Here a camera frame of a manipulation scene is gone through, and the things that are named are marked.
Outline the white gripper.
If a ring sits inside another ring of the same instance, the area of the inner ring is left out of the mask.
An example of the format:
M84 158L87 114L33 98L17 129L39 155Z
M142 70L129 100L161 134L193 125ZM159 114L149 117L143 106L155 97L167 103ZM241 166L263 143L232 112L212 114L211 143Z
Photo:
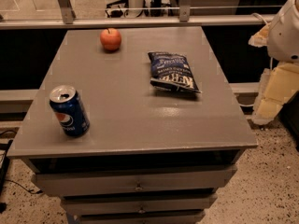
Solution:
M299 0L288 0L270 23L252 35L249 44L267 46L270 57L279 61L273 70L264 69L253 106L252 121L265 125L299 92Z

